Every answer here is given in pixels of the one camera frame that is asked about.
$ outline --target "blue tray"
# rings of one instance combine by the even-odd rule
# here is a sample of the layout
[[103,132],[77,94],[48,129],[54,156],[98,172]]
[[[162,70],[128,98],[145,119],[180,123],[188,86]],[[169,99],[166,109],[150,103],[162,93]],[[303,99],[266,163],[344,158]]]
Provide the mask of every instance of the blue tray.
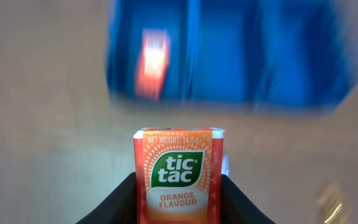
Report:
[[162,101],[330,110],[355,85],[327,0],[116,0],[110,16],[111,93],[135,98],[144,29],[171,38]]

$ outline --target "green leaf logo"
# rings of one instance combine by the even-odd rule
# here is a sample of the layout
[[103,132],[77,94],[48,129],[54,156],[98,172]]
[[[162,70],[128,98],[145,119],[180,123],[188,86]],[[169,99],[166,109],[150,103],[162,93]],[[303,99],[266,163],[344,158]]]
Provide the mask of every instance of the green leaf logo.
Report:
[[188,187],[200,177],[204,151],[169,151],[152,169],[151,187]]

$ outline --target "tic tac box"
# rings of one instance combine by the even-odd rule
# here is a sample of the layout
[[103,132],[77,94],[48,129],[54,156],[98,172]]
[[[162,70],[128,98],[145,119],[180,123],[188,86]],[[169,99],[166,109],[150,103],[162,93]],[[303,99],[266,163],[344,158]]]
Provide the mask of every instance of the tic tac box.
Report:
[[134,135],[137,223],[220,223],[223,129],[144,128]]

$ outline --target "blurry background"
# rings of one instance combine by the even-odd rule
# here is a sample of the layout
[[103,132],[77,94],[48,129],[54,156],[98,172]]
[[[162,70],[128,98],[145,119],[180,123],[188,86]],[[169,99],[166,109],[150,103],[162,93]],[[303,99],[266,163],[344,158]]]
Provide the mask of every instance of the blurry background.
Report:
[[326,180],[358,223],[358,88],[316,120],[112,105],[105,5],[0,0],[0,223],[78,221],[134,171],[144,126],[226,129],[232,180],[277,223],[316,223]]

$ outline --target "blurry yellow object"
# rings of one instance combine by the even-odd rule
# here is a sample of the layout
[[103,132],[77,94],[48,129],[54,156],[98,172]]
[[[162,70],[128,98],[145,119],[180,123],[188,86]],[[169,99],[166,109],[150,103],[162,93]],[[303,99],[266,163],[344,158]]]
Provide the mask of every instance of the blurry yellow object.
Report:
[[321,194],[318,204],[322,209],[324,224],[347,224],[348,209],[344,208],[341,189],[334,184],[329,185]]

